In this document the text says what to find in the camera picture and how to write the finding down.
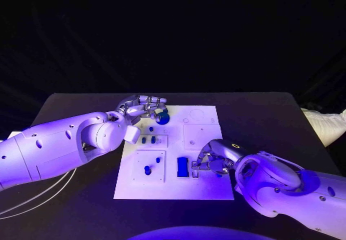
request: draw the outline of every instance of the table surface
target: table surface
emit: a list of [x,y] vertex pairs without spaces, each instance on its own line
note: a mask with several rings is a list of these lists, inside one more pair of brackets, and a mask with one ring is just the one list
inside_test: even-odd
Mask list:
[[[115,109],[128,94],[53,94],[32,125]],[[340,174],[293,96],[268,93],[143,93],[167,98],[167,105],[216,106],[222,136],[254,151],[264,150],[304,168]],[[59,195],[33,211],[0,220],[0,239],[127,239],[176,226],[238,229],[274,239],[333,239],[291,217],[263,216],[235,192],[235,200],[113,199],[124,144],[77,169]],[[33,197],[59,179],[0,192],[0,210]],[[59,187],[15,213],[46,200]]]

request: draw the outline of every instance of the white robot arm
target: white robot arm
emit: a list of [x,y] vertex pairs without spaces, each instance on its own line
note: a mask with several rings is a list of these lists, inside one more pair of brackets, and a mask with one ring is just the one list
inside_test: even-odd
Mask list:
[[232,169],[235,190],[263,215],[286,214],[314,231],[346,239],[346,177],[304,170],[273,154],[250,154],[234,142],[215,139],[192,163],[192,175]]
[[0,143],[0,191],[66,173],[115,150],[123,139],[136,143],[141,118],[160,121],[166,99],[130,96],[115,111],[92,112],[26,129]]

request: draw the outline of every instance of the white board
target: white board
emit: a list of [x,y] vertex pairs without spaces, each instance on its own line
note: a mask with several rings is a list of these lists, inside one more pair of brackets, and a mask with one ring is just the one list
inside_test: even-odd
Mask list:
[[[229,175],[218,177],[212,171],[199,171],[199,178],[192,177],[192,161],[202,147],[212,139],[222,139],[216,107],[167,106],[167,110],[166,125],[147,118],[136,124],[147,136],[146,144],[141,137],[137,144],[124,143],[114,199],[234,200]],[[152,144],[152,136],[159,136],[163,144]],[[162,160],[156,163],[154,158],[162,153],[164,164]],[[189,177],[177,177],[179,157],[188,158]],[[152,165],[150,175],[144,171],[147,165]]]

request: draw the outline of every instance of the blue rectangular block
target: blue rectangular block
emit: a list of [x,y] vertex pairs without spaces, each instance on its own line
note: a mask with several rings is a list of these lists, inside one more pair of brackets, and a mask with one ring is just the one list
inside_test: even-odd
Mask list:
[[189,177],[189,169],[188,169],[188,158],[186,157],[179,157],[177,158],[177,176],[179,177]]

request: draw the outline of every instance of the robotic hand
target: robotic hand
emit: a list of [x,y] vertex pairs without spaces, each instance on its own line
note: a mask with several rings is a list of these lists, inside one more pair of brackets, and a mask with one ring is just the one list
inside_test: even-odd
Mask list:
[[123,139],[136,144],[141,118],[160,121],[166,99],[130,96],[115,111],[92,112],[26,129],[0,143],[0,191],[56,177],[115,150]]
[[192,176],[198,178],[201,170],[228,174],[232,169],[235,190],[264,216],[286,214],[310,229],[346,239],[346,177],[304,170],[273,154],[250,154],[234,142],[215,139],[192,162]]

